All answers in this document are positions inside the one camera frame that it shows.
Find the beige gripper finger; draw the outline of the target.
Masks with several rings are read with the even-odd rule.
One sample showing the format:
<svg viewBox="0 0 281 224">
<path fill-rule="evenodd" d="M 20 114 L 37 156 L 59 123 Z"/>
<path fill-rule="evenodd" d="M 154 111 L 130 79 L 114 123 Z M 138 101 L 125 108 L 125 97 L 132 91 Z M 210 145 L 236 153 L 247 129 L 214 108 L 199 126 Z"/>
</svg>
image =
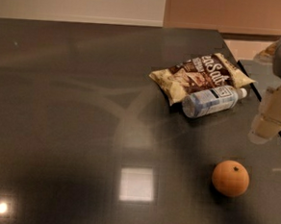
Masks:
<svg viewBox="0 0 281 224">
<path fill-rule="evenodd" d="M 248 134 L 254 144 L 265 144 L 281 131 L 281 85 L 268 87 Z"/>
<path fill-rule="evenodd" d="M 260 53 L 257 53 L 254 56 L 255 62 L 261 62 L 266 64 L 272 64 L 273 56 L 277 48 L 277 42 L 273 42 L 271 45 L 263 49 Z"/>
</svg>

